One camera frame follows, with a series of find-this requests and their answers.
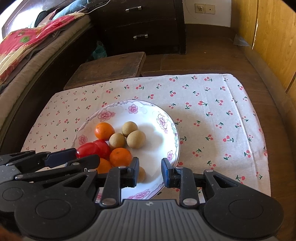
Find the white plate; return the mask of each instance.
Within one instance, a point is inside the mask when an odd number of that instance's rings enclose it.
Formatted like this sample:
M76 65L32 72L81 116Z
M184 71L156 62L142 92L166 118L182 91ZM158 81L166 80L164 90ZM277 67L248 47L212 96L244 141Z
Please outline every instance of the white plate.
M76 133L72 147L78 148L86 142L95 141L95 127L100 122L113 126L121 133L122 125L133 121L139 130L146 134L147 141L140 149L127 147L133 156L140 160L140 166L146 171L147 178L135 188L124 188L122 199L150 199L163 187L161 159L166 157L172 166L176 166L179 157L179 135L170 116L158 106L140 100L126 100L105 106L94 113ZM103 188L97 201L100 200Z

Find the cherry print tablecloth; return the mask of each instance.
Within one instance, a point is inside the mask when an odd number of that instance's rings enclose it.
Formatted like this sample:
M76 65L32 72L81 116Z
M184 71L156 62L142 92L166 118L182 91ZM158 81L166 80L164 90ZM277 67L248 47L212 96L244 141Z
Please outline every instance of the cherry print tablecloth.
M270 195L264 135L244 87L230 74L140 77L62 91L45 106L22 150L70 148L87 118L128 99L149 101L171 116L180 136L179 166L194 173L214 169ZM178 199L178 191L164 188L154 198Z

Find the red cherry tomato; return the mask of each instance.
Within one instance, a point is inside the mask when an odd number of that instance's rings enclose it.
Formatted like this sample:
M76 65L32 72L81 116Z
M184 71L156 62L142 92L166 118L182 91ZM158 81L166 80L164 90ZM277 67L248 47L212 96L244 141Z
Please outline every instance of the red cherry tomato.
M94 143L99 147L99 156L109 160L111 153L109 145L104 140L95 140Z
M100 156L99 153L100 153L99 147L93 142L88 142L78 147L78 149L76 150L76 157L82 158L82 157L90 156L93 154L97 154Z

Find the red floral blanket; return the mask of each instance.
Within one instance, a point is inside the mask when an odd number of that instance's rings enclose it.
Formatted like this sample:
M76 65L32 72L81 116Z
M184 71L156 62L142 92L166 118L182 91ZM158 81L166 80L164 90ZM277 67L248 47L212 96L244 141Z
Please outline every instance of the red floral blanket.
M41 27L24 28L8 34L0 43L0 85L21 60L50 34L83 15L83 13L69 14Z

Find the dresser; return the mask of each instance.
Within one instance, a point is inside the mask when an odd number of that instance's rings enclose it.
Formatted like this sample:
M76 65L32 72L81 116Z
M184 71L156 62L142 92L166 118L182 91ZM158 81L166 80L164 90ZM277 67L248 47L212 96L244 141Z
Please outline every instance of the dresser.
M109 56L186 53L182 0L110 0L93 9L91 20Z

